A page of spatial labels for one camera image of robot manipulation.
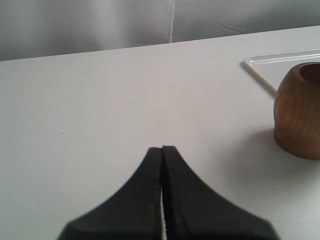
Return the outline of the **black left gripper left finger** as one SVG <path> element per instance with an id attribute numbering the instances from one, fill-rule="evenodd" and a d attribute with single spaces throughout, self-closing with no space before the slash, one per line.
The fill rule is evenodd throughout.
<path id="1" fill-rule="evenodd" d="M 160 240 L 162 150 L 151 147 L 130 179 L 107 201 L 70 221 L 60 240 Z"/>

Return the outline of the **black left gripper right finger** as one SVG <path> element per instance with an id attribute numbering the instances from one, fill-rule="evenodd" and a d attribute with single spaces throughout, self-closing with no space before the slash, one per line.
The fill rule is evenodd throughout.
<path id="1" fill-rule="evenodd" d="M 220 196 L 174 146 L 162 148 L 162 203 L 168 240 L 277 240 L 272 225 Z"/>

